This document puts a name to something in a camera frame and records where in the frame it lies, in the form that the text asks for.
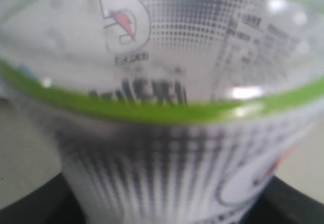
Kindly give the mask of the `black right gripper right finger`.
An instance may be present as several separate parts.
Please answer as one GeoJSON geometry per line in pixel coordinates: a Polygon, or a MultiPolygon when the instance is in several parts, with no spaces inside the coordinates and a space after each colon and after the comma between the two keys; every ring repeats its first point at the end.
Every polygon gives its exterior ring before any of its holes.
{"type": "Polygon", "coordinates": [[[274,177],[243,224],[323,224],[323,204],[274,177]]]}

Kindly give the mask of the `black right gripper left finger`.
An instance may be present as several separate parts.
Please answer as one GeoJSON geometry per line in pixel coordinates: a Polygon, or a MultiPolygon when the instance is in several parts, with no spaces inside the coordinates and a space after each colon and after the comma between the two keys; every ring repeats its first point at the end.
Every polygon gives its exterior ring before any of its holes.
{"type": "Polygon", "coordinates": [[[1,209],[1,224],[4,223],[86,223],[86,218],[63,175],[58,174],[1,209]]]}

